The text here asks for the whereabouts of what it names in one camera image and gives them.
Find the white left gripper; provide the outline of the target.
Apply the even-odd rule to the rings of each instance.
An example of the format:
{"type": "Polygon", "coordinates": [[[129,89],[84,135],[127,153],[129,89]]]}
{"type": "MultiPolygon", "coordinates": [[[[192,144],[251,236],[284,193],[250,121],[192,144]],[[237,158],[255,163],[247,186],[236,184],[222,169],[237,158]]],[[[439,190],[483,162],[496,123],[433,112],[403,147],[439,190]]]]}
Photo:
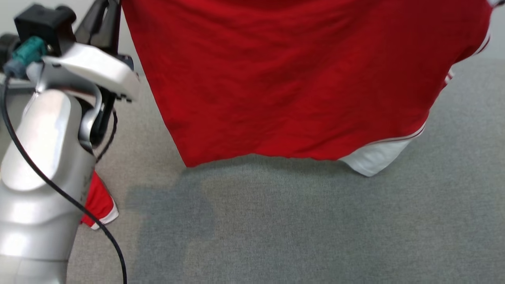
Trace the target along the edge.
{"type": "Polygon", "coordinates": [[[140,94],[140,80],[129,65],[114,57],[118,54],[121,3],[95,0],[75,31],[78,43],[61,56],[44,56],[43,61],[135,101],[140,94]],[[85,45],[93,35],[94,47],[85,45]]]}

